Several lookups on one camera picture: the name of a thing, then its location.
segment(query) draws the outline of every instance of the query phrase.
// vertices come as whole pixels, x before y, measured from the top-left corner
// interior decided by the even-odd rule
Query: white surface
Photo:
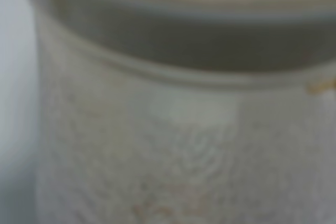
[[[0,224],[31,224],[38,138],[33,16],[27,0],[0,6]]]

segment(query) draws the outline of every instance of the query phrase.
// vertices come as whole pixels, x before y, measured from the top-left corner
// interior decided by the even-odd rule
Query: glass jar
[[[52,8],[44,5],[48,1]],[[167,12],[159,10],[155,25],[148,26],[149,7],[135,9],[135,35],[115,31],[111,36],[120,40],[110,46],[107,30],[116,26],[104,30],[108,18],[100,13],[97,19],[95,13],[111,11],[105,0],[87,0],[92,9],[81,9],[87,5],[81,0],[74,6],[66,1],[71,2],[35,0],[43,108],[41,224],[336,222],[336,82],[329,81],[336,66],[328,44],[334,20],[293,22],[291,14],[284,31],[283,17],[261,25],[263,20],[252,15],[248,20],[256,25],[226,23],[229,37],[239,31],[249,38],[235,41],[236,47],[245,43],[253,49],[250,42],[261,37],[282,40],[266,40],[273,47],[261,45],[249,57],[241,55],[244,49],[233,50],[239,61],[204,57],[213,41],[197,40],[202,36],[183,44],[169,40],[167,55],[193,52],[195,58],[157,59],[164,39],[173,38],[165,30],[155,33],[162,36],[155,40],[148,27],[167,27],[167,20],[181,24]],[[127,13],[124,22],[133,24],[128,4],[122,6],[118,17]],[[179,13],[189,18],[185,10]],[[193,17],[195,26],[187,23],[179,30],[183,35],[203,30],[211,38],[223,36]],[[138,30],[147,32],[143,40]],[[310,40],[313,31],[324,40]],[[290,33],[302,36],[286,40]],[[152,47],[137,44],[149,38]],[[261,56],[253,58],[260,48],[265,49]],[[276,52],[269,54],[272,48],[290,49],[297,57],[276,58]],[[314,51],[312,57],[302,58],[305,48]]]

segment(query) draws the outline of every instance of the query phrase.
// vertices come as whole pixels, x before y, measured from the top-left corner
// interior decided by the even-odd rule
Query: jar lid
[[[85,38],[169,66],[284,72],[336,56],[336,0],[33,1]]]

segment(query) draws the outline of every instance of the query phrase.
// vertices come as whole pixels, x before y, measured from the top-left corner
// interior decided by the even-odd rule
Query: textured surface
[[[44,25],[41,224],[334,223],[333,92],[159,84]]]

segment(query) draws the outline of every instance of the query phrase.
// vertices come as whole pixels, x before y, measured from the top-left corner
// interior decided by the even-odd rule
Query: jar
[[[334,224],[333,6],[184,1],[33,0],[40,223]]]

